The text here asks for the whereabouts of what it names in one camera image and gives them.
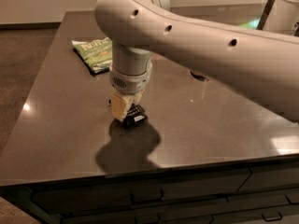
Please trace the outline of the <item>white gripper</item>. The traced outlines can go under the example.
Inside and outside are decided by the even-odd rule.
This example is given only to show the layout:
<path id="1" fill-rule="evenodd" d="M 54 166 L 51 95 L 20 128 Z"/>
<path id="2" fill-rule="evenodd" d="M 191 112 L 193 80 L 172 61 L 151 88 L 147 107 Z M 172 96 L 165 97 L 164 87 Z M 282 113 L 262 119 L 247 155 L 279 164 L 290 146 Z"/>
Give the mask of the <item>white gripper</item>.
<path id="1" fill-rule="evenodd" d="M 122 74 L 113 65 L 110 66 L 110 83 L 117 90 L 110 96 L 111 111 L 115 119 L 124 121 L 134 102 L 133 94 L 143 91 L 146 88 L 150 81 L 151 70 L 152 63 L 149 64 L 149 68 L 144 74 L 133 76 Z"/>

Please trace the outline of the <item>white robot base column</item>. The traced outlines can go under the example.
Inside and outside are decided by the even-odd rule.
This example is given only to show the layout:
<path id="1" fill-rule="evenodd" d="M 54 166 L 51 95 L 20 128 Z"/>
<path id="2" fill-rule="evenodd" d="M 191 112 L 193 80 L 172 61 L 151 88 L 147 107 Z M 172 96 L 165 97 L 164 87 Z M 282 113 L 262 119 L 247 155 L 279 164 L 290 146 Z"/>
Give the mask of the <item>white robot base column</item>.
<path id="1" fill-rule="evenodd" d="M 299 0 L 267 0 L 257 30 L 298 36 Z"/>

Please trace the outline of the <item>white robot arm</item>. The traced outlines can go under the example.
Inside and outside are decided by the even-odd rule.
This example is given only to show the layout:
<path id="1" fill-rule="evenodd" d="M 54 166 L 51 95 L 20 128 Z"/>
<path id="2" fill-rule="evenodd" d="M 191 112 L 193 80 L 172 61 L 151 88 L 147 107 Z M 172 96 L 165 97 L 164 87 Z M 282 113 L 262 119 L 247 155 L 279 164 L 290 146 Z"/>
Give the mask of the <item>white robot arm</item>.
<path id="1" fill-rule="evenodd" d="M 299 121 L 296 37 L 176 15 L 169 0 L 97 0 L 95 19 L 113 44 L 112 86 L 141 92 L 157 53 Z"/>

